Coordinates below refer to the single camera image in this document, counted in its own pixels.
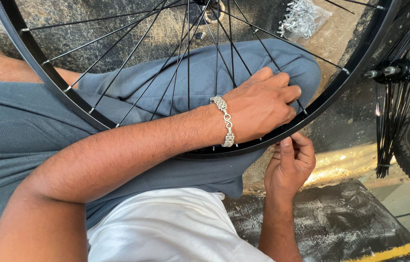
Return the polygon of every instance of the yellow line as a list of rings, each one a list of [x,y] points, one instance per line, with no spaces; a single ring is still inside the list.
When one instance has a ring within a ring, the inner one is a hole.
[[[346,260],[345,262],[380,262],[408,254],[410,254],[410,243],[402,247],[394,247],[390,250],[366,255],[361,258]]]

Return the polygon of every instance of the fingernail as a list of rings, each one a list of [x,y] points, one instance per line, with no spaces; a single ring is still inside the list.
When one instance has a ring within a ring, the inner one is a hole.
[[[286,137],[283,139],[283,146],[290,146],[292,144],[292,139],[290,137]]]

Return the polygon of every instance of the plastic bag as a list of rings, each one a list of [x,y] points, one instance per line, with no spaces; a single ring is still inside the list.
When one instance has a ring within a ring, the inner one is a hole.
[[[332,13],[313,4],[312,0],[295,0],[286,9],[289,11],[284,21],[279,22],[281,37],[301,44],[308,44],[308,39],[323,26]]]

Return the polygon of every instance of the hairy forearm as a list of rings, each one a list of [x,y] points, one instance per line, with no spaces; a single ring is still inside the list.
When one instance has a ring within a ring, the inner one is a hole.
[[[258,248],[276,262],[301,262],[291,199],[267,194]]]
[[[225,133],[222,113],[213,104],[115,128],[61,150],[20,188],[50,199],[87,203],[181,152],[219,144]]]

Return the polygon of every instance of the hand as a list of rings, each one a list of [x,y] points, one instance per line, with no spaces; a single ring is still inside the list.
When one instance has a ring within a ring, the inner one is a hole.
[[[299,86],[288,84],[288,74],[273,75],[271,68],[264,67],[223,96],[232,117],[235,144],[258,139],[294,119],[296,112],[290,104],[302,91]],[[220,121],[223,122],[224,137],[227,130],[224,121]]]
[[[297,132],[276,144],[273,158],[265,173],[267,196],[290,200],[315,168],[313,143]]]

